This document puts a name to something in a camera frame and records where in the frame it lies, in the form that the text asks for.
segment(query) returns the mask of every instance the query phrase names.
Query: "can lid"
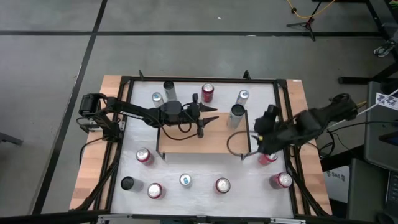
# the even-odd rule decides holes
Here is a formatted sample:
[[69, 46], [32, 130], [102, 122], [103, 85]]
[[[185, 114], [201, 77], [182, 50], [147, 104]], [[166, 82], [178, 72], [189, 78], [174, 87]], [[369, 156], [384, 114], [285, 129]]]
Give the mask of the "can lid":
[[162, 186], [158, 183], [150, 184], [147, 193], [150, 198], [156, 199], [162, 195]]
[[278, 155], [276, 153], [272, 153], [271, 155], [268, 155], [268, 159], [275, 161], [278, 159]]
[[180, 183], [182, 185], [189, 185], [191, 183], [191, 176], [188, 174], [182, 174], [180, 177]]
[[214, 90], [214, 86], [210, 83], [206, 83], [202, 86], [202, 90], [205, 90], [207, 92], [211, 92]]
[[156, 92], [156, 93], [152, 94], [152, 99], [154, 101], [159, 101], [162, 99], [162, 95], [160, 93]]
[[132, 177], [125, 177], [120, 183], [123, 190], [129, 190], [134, 185], [134, 179]]
[[218, 191], [220, 191], [222, 193], [226, 193], [230, 190], [231, 183], [229, 182], [229, 180], [227, 178], [222, 177], [217, 180], [216, 187], [217, 187]]
[[174, 83], [171, 81], [166, 81], [163, 83], [163, 88], [166, 90], [171, 90], [174, 87]]
[[148, 149], [140, 149], [137, 151], [137, 159], [140, 162], [145, 162], [149, 159], [149, 150]]
[[283, 186], [283, 187], [289, 187], [290, 185], [292, 185], [292, 177], [286, 173], [280, 173], [279, 174], [279, 183]]
[[244, 98], [244, 99], [249, 98], [249, 92], [248, 92], [247, 90], [241, 90], [241, 91], [239, 92], [239, 96], [240, 96], [241, 98]]
[[244, 107], [242, 105], [235, 104], [232, 106], [231, 112], [235, 116], [242, 116], [242, 115], [244, 115]]

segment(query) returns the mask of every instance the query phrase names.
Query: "silver can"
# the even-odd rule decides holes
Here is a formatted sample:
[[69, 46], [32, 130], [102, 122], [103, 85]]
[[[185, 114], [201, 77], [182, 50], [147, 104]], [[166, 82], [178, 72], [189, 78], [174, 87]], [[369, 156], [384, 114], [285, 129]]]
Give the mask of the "silver can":
[[188, 174], [182, 174], [180, 176], [180, 184], [186, 188], [191, 187], [192, 185], [191, 176], [189, 176]]
[[152, 165], [155, 161], [154, 156], [146, 148], [138, 150], [136, 157], [139, 162], [143, 163], [146, 166]]
[[227, 178], [222, 177], [216, 181], [216, 191], [218, 193], [225, 194], [229, 192], [230, 189], [231, 189], [231, 183]]
[[247, 102], [249, 98], [249, 91], [247, 90], [241, 90], [239, 92], [238, 98], [236, 99], [236, 104], [240, 104], [244, 106], [244, 104]]
[[165, 195], [165, 189], [158, 183], [150, 184], [147, 190], [148, 197], [151, 199], [160, 199]]
[[142, 190], [144, 183], [141, 180], [132, 177], [125, 177], [120, 183], [120, 186], [123, 190], [132, 190], [138, 192]]
[[164, 92], [166, 93], [167, 101], [176, 101], [177, 94], [175, 93], [174, 83], [166, 81], [163, 83]]
[[163, 96], [158, 92], [152, 94], [152, 101], [154, 102], [155, 107], [157, 108], [162, 106], [162, 104], [164, 104]]
[[229, 117], [227, 120], [227, 126], [231, 129], [236, 129], [239, 126], [244, 115], [244, 107], [239, 104], [235, 104], [229, 112]]

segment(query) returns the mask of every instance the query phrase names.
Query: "paper sign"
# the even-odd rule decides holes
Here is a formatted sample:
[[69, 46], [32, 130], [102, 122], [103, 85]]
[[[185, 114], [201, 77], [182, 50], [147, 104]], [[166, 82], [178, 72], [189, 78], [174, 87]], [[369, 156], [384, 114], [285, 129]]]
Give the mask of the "paper sign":
[[398, 98], [393, 97], [393, 96], [376, 93], [376, 103], [382, 101], [386, 97], [388, 97], [388, 98], [386, 100], [384, 100], [383, 102], [381, 102], [379, 105], [385, 106], [385, 107], [388, 107], [388, 108], [391, 108], [394, 110], [398, 110]]

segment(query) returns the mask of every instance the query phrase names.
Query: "coke can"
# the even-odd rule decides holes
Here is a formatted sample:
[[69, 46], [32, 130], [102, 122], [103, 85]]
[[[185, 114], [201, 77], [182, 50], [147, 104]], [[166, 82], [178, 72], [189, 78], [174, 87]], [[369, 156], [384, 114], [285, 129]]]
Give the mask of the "coke can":
[[216, 181], [217, 193], [225, 194], [229, 192], [230, 189], [231, 189], [231, 183], [227, 178], [222, 177]]
[[269, 183], [274, 189], [283, 189], [290, 187], [290, 185], [292, 185], [292, 182], [292, 177], [285, 172], [281, 172], [269, 178]]
[[213, 99], [214, 86], [206, 83], [201, 87], [201, 101], [209, 103]]
[[186, 188], [191, 187], [191, 185], [192, 185], [191, 176], [188, 175], [188, 174], [182, 174], [182, 175], [180, 176], [180, 184], [181, 184], [183, 187], [186, 187]]
[[165, 189], [160, 184], [153, 183], [148, 187], [147, 194], [151, 199], [161, 199], [165, 195]]
[[132, 177], [125, 177], [123, 178], [122, 182], [120, 183], [123, 190], [132, 190], [138, 192], [142, 190], [144, 183], [141, 180], [132, 178]]
[[154, 156], [146, 148], [138, 150], [136, 157], [138, 161], [140, 161], [146, 166], [152, 165], [155, 161]]
[[271, 162], [275, 162], [278, 159], [278, 155], [275, 153], [272, 153], [271, 155], [266, 155], [266, 154], [260, 154], [259, 156], [259, 163], [261, 165], [268, 165]]

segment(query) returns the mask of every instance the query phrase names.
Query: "wooden board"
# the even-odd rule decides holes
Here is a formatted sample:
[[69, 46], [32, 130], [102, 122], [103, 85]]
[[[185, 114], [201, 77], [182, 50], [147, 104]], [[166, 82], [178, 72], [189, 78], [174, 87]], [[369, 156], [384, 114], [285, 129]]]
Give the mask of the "wooden board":
[[[247, 131], [245, 115], [236, 129], [229, 129], [226, 125], [229, 113], [206, 112], [203, 118], [219, 116], [218, 119], [206, 125], [206, 133], [203, 138], [190, 138], [184, 141], [174, 141], [168, 138], [162, 130], [159, 137], [159, 152], [164, 153], [229, 153], [226, 141], [236, 131]], [[188, 130], [189, 125], [181, 125], [183, 130]], [[181, 133], [178, 126], [164, 127], [167, 134], [174, 138], [183, 138], [197, 132], [193, 124], [189, 133]], [[236, 153], [248, 153], [249, 143], [247, 134], [237, 134], [230, 143], [230, 148]]]
[[[116, 96], [119, 91], [120, 79], [120, 75], [105, 75], [100, 92], [107, 96]], [[307, 101], [305, 99], [301, 80], [287, 80], [287, 86], [289, 89], [289, 98], [293, 114], [297, 114], [302, 110], [307, 109]], [[280, 97], [282, 105], [284, 105], [283, 94], [281, 94]], [[282, 111], [284, 112], [284, 117], [287, 118], [286, 108], [282, 109]], [[89, 133], [87, 141], [100, 138], [101, 135], [102, 133], [100, 132]], [[97, 184], [100, 177], [105, 147], [106, 142], [103, 141], [96, 142], [86, 147], [76, 180], [75, 191], [70, 203], [70, 208], [76, 208], [79, 206]], [[300, 156], [307, 188], [322, 208], [331, 214], [323, 172], [318, 158], [318, 151], [314, 147], [306, 144], [302, 146]], [[103, 196], [105, 196], [107, 192], [107, 190], [104, 190]], [[302, 199], [301, 194], [298, 192], [298, 188], [296, 188], [296, 197], [299, 213], [303, 214]], [[106, 197], [103, 197], [100, 208], [104, 208], [103, 202], [105, 200]]]

